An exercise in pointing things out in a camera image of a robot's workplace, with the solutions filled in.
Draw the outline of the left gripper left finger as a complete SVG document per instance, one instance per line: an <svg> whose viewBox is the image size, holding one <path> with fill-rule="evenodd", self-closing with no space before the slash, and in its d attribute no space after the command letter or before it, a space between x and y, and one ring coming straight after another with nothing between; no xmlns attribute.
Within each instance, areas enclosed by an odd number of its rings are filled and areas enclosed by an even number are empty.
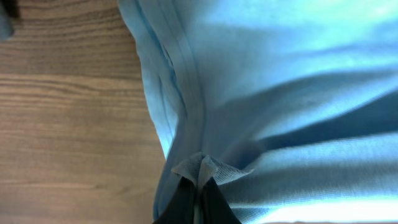
<svg viewBox="0 0 398 224"><path fill-rule="evenodd" d="M153 224L193 224L196 189L182 177L165 211Z"/></svg>

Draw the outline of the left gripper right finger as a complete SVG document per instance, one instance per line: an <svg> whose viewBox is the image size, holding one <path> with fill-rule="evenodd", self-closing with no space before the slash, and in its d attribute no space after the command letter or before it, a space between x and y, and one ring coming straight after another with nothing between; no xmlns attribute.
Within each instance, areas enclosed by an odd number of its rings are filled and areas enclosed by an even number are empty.
<svg viewBox="0 0 398 224"><path fill-rule="evenodd" d="M204 224L241 224L223 197L214 178L203 186L201 207Z"/></svg>

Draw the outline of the light blue t-shirt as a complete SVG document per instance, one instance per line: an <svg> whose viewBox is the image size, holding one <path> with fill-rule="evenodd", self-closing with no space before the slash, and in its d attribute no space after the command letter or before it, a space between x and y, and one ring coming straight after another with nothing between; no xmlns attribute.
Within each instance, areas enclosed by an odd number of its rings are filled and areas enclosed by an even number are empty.
<svg viewBox="0 0 398 224"><path fill-rule="evenodd" d="M241 223L397 221L396 0L122 0L165 165Z"/></svg>

